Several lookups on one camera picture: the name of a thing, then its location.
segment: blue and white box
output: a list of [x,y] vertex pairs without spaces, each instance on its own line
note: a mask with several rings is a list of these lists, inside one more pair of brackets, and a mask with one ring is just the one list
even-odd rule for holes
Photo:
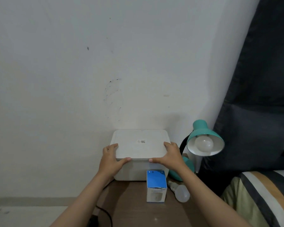
[[146,202],[164,202],[167,183],[164,170],[148,170],[146,173]]

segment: forearm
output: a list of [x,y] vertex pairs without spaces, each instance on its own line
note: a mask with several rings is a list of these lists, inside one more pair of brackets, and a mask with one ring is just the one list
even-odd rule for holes
[[212,192],[188,167],[181,167],[178,174],[210,227],[250,227],[234,209]]
[[86,227],[109,176],[97,174],[50,227]]

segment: light bulb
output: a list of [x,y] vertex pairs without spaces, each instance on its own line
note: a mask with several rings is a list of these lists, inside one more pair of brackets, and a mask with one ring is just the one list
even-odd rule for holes
[[200,135],[195,140],[196,147],[202,152],[211,152],[213,149],[213,141],[207,135]]
[[187,202],[190,194],[185,185],[178,185],[172,181],[168,181],[167,185],[175,193],[175,197],[179,202]]

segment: dark curtain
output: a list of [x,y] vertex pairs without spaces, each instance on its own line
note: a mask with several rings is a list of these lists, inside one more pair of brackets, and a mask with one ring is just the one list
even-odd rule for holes
[[260,0],[214,131],[225,148],[198,176],[217,195],[240,172],[284,169],[284,0]]

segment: lamp shade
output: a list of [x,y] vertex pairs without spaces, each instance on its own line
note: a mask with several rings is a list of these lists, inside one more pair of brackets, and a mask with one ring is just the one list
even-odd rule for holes
[[214,131],[208,129],[207,123],[198,119],[193,123],[193,132],[187,139],[187,148],[199,156],[211,156],[224,148],[223,139]]

